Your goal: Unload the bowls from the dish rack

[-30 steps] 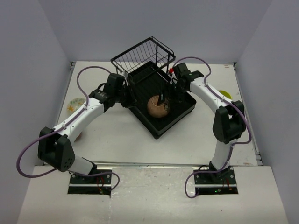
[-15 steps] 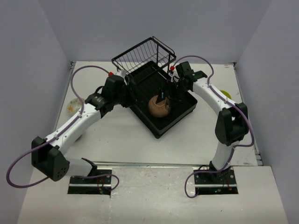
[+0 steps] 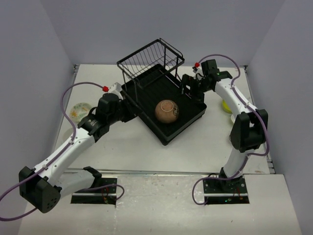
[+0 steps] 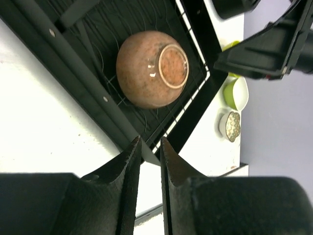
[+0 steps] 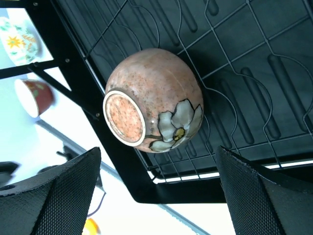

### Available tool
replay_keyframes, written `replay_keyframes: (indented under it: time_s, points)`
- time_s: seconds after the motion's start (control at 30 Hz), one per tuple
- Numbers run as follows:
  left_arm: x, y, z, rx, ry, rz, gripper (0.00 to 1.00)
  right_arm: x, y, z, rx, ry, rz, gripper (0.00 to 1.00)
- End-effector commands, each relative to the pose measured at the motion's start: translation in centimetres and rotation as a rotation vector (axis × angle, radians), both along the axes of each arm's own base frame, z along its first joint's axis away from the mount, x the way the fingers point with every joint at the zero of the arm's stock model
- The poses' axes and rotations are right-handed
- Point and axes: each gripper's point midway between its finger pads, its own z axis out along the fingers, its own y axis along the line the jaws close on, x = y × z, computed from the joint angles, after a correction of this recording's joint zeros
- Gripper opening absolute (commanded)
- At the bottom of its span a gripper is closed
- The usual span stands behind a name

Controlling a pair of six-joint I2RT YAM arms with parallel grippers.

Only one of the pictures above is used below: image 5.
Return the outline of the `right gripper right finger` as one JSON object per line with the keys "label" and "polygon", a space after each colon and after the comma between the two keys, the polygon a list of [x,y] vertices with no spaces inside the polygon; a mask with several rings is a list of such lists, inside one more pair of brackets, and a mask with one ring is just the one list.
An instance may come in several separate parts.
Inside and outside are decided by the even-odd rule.
{"label": "right gripper right finger", "polygon": [[220,146],[216,152],[226,203],[238,235],[311,235],[313,184]]}

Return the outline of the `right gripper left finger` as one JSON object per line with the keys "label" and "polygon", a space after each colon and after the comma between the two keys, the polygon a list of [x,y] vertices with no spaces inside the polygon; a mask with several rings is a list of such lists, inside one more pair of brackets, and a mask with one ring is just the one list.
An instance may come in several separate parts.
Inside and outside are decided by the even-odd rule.
{"label": "right gripper left finger", "polygon": [[84,154],[0,189],[2,235],[80,235],[100,171],[101,151]]}

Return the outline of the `red floral bowl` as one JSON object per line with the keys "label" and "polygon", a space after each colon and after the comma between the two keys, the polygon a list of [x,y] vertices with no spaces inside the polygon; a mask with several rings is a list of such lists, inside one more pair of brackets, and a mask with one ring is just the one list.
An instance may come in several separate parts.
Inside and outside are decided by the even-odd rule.
{"label": "red floral bowl", "polygon": [[54,94],[45,82],[17,79],[14,82],[14,88],[19,102],[32,118],[39,117],[54,103]]}

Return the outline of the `brown ceramic bowl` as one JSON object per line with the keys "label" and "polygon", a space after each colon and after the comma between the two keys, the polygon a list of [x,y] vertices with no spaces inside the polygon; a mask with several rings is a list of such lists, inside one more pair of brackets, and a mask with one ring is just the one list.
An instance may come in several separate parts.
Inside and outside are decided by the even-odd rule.
{"label": "brown ceramic bowl", "polygon": [[105,87],[103,113],[121,143],[163,153],[198,132],[204,103],[200,86],[183,60],[169,51],[148,48],[113,70]]}

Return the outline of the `white orange leaf bowl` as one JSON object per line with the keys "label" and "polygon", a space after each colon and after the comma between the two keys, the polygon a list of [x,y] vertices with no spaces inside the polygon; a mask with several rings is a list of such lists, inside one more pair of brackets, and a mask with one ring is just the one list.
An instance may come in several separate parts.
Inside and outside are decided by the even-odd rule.
{"label": "white orange leaf bowl", "polygon": [[26,25],[1,17],[0,40],[14,65],[22,66],[38,61],[41,46]]}

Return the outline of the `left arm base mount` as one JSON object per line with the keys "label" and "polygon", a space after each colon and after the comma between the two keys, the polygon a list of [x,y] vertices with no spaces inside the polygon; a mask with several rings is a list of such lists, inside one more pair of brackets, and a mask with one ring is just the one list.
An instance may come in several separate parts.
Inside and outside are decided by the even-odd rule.
{"label": "left arm base mount", "polygon": [[86,220],[82,235],[101,235],[99,226],[92,218]]}

